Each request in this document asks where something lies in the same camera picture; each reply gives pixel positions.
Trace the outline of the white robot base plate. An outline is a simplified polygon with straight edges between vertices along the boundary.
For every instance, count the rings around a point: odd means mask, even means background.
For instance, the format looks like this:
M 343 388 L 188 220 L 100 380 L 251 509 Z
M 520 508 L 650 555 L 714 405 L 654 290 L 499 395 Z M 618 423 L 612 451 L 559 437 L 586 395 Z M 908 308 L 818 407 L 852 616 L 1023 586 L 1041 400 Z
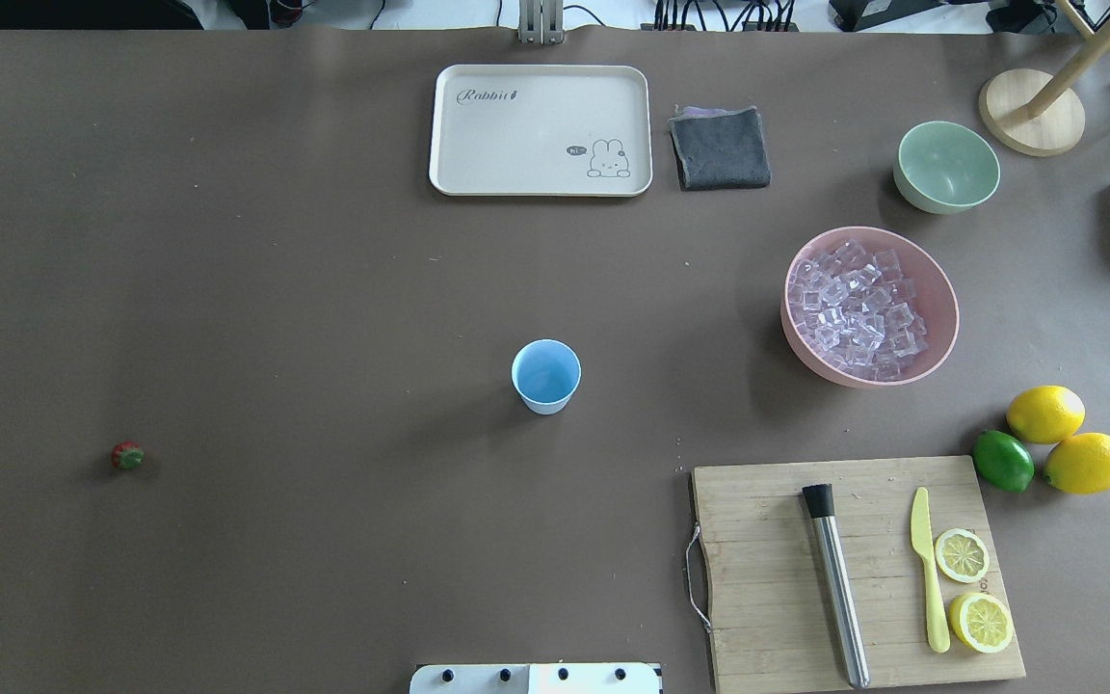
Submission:
M 662 693 L 659 664 L 644 662 L 428 664 L 410 693 Z

